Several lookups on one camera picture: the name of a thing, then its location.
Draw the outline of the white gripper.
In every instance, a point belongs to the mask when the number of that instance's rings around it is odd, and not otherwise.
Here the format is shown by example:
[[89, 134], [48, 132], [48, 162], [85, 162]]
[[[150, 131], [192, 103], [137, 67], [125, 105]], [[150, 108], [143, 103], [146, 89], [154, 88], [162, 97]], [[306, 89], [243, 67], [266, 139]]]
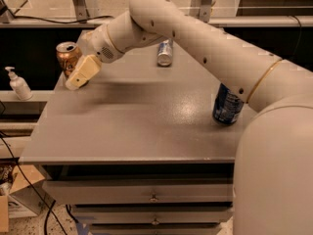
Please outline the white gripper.
[[101, 69], [102, 63], [115, 60], [115, 49], [108, 37], [107, 27], [98, 26], [94, 30], [83, 30], [77, 40], [83, 54], [66, 81], [66, 88], [77, 90], [93, 78]]

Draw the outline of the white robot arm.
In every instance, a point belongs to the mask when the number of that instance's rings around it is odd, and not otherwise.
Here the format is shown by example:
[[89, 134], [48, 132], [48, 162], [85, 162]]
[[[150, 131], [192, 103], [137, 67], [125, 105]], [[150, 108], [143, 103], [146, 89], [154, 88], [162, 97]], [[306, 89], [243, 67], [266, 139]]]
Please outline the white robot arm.
[[81, 87], [124, 53], [173, 39], [255, 110], [236, 152], [234, 235], [313, 235], [313, 78], [288, 60], [185, 15], [171, 0], [129, 9], [82, 36], [69, 76]]

